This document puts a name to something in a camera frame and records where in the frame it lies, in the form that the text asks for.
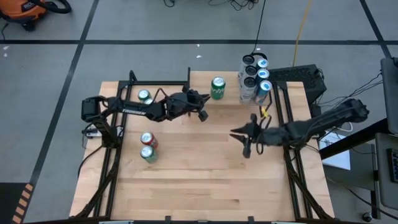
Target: black floor line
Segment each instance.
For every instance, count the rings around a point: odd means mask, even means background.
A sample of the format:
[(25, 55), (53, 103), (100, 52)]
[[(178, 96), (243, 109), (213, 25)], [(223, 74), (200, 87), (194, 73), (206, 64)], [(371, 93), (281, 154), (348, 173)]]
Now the black floor line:
[(380, 41), (382, 44), (380, 44), (381, 49), (384, 53), (384, 56), (386, 58), (391, 58), (391, 54), (390, 51), (388, 50), (388, 47), (386, 45), (386, 43), (384, 42), (383, 36), (380, 33), (379, 28), (377, 27), (376, 21), (374, 20), (372, 13), (368, 7), (368, 4), (366, 4), (365, 0), (359, 0), (361, 2), (362, 8), (365, 11), (366, 17), (369, 20), (369, 23), (371, 24), (371, 27), (373, 29), (374, 34), (376, 35), (378, 41)]
[(62, 111), (63, 105), (65, 103), (65, 99), (67, 98), (68, 90), (69, 90), (70, 84), (72, 82), (73, 75), (75, 74), (76, 66), (78, 64), (78, 61), (79, 61), (79, 58), (81, 55), (81, 51), (83, 50), (83, 46), (84, 46), (83, 41), (86, 39), (88, 30), (90, 29), (90, 25), (91, 25), (91, 22), (93, 21), (94, 13), (97, 8), (98, 1), (99, 0), (94, 0), (93, 5), (91, 6), (90, 13), (88, 15), (85, 27), (83, 29), (83, 33), (81, 34), (81, 37), (80, 37), (81, 41), (76, 48), (76, 52), (75, 52), (75, 55), (73, 56), (68, 75), (65, 79), (65, 83), (63, 84), (60, 97), (59, 97), (57, 105), (55, 107), (55, 111), (52, 116), (50, 126), (45, 135), (44, 142), (43, 142), (42, 148), (40, 150), (39, 156), (37, 158), (36, 165), (34, 167), (32, 176), (30, 177), (30, 183), (33, 184), (34, 186), (36, 186), (36, 183), (39, 179), (40, 173), (41, 173), (43, 165), (44, 165), (45, 158), (47, 157), (47, 153), (49, 151), (49, 147), (50, 147), (51, 140), (52, 140), (54, 132), (55, 132), (55, 128), (57, 127), (57, 123), (60, 118), (61, 111)]
[[(173, 44), (255, 44), (255, 40), (5, 40), (0, 44), (93, 44), (93, 45), (173, 45)], [(295, 45), (295, 40), (259, 40), (265, 45)], [(300, 40), (300, 45), (398, 45), (398, 40)]]

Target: soda can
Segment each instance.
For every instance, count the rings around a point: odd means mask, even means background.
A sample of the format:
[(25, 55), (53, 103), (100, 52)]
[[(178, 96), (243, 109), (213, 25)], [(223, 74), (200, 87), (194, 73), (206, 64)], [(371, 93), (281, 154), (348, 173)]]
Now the soda can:
[(268, 68), (268, 61), (267, 61), (267, 59), (264, 59), (264, 58), (259, 59), (259, 60), (257, 61), (257, 64), (256, 64), (256, 68), (257, 68), (257, 69), (262, 69), (262, 68), (266, 69), (266, 68)]
[(150, 93), (148, 90), (140, 90), (138, 92), (138, 99), (139, 101), (141, 101), (142, 103), (145, 102), (148, 99), (151, 99)]
[(267, 95), (272, 89), (272, 84), (270, 81), (264, 80), (260, 82), (260, 85), (258, 85), (256, 94), (253, 98), (253, 101), (255, 104), (261, 105), (265, 102)]
[(154, 149), (157, 149), (157, 146), (159, 145), (157, 139), (155, 138), (154, 134), (150, 132), (146, 132), (141, 135), (141, 142), (144, 145), (151, 146)]
[(215, 77), (211, 81), (211, 97), (215, 100), (221, 99), (224, 96), (225, 85), (226, 84), (223, 77)]
[(241, 79), (242, 79), (245, 68), (248, 65), (252, 65), (252, 64), (254, 64), (254, 57), (252, 55), (243, 56), (242, 62), (241, 62), (241, 68), (239, 69), (239, 72), (238, 72), (239, 81), (241, 81)]
[(155, 149), (150, 146), (144, 146), (141, 149), (141, 157), (145, 159), (148, 163), (152, 164), (156, 162), (157, 160), (157, 154), (155, 152)]
[(256, 79), (253, 77), (247, 77), (244, 79), (241, 86), (240, 101), (243, 104), (250, 103), (256, 91)]
[(146, 100), (144, 103), (145, 103), (146, 105), (149, 105), (149, 104), (151, 104), (153, 101), (154, 101), (153, 99), (148, 99), (148, 100)]
[(268, 70), (266, 70), (266, 69), (260, 69), (260, 70), (257, 72), (256, 81), (257, 81), (257, 83), (260, 83), (260, 82), (262, 82), (262, 81), (264, 81), (264, 80), (267, 80), (268, 77), (269, 77), (269, 72), (268, 72)]

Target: vacuum hose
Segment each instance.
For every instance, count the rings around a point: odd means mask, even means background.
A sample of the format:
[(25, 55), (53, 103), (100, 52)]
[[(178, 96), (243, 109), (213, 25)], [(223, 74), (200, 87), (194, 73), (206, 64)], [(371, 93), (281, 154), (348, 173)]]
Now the vacuum hose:
[(72, 10), (69, 5), (69, 2), (67, 0), (59, 0), (65, 6), (65, 8), (63, 8), (63, 9), (60, 9), (57, 6), (51, 6), (51, 5), (46, 4), (45, 2), (42, 2), (40, 0), (29, 0), (29, 1), (35, 5), (38, 5), (46, 10), (49, 10), (49, 11), (52, 11), (55, 13), (67, 14)]

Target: yellow cable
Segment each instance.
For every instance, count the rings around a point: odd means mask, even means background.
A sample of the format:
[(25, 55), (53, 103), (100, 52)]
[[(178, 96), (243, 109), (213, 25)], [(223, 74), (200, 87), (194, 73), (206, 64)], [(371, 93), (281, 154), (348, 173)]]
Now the yellow cable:
[(301, 32), (303, 31), (304, 23), (305, 23), (305, 20), (307, 18), (308, 12), (310, 10), (311, 3), (312, 3), (312, 0), (308, 0), (308, 5), (307, 5), (307, 8), (305, 9), (304, 17), (303, 17), (303, 20), (301, 21), (300, 29), (298, 30), (298, 35), (297, 35), (297, 39), (296, 39), (296, 45), (294, 47), (293, 67), (294, 67), (294, 63), (296, 62), (297, 47), (299, 46), (300, 35), (301, 35)]

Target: white paper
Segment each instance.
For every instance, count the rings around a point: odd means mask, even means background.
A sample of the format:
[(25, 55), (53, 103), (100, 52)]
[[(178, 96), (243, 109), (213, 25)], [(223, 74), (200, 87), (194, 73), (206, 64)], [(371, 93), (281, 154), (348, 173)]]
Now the white paper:
[[(345, 138), (346, 136), (337, 135), (334, 132), (329, 133), (325, 137), (319, 140), (319, 148), (322, 150), (324, 147), (327, 147), (334, 142), (338, 142), (340, 139)], [(351, 170), (351, 163), (349, 161), (349, 151), (341, 152), (337, 155), (329, 157), (327, 159), (322, 160), (324, 165), (333, 166), (341, 169)]]

